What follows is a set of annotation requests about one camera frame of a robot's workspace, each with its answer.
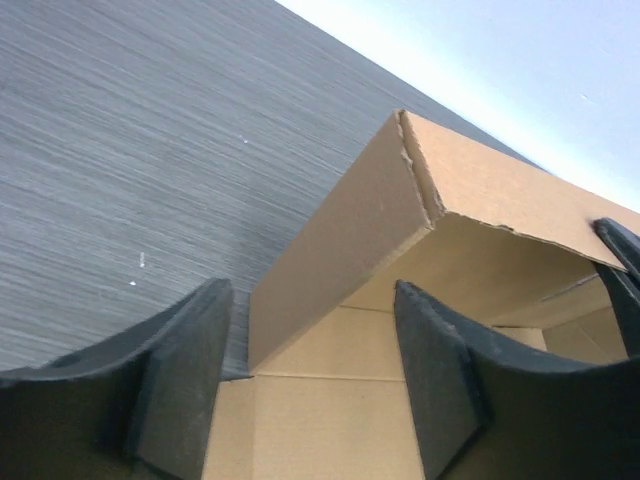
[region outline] white wall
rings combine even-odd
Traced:
[[[640,3],[279,1],[547,170],[640,211]]]

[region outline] gray wood grain surface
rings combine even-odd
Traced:
[[[248,293],[396,107],[514,154],[272,1],[0,0],[0,370],[218,276],[241,375]]]

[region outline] brown cardboard box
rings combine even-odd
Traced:
[[[371,140],[251,298],[248,380],[220,386],[208,480],[423,478],[396,279],[535,348],[625,352],[590,223],[640,215],[411,113]]]

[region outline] cardboard box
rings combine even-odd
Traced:
[[[251,297],[207,479],[423,478],[395,334],[409,280],[535,348],[625,357],[590,223],[640,215],[411,113],[371,140]]]

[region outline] gray table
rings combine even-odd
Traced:
[[[218,276],[243,375],[249,292],[396,107],[515,155],[269,0],[0,0],[0,370]]]

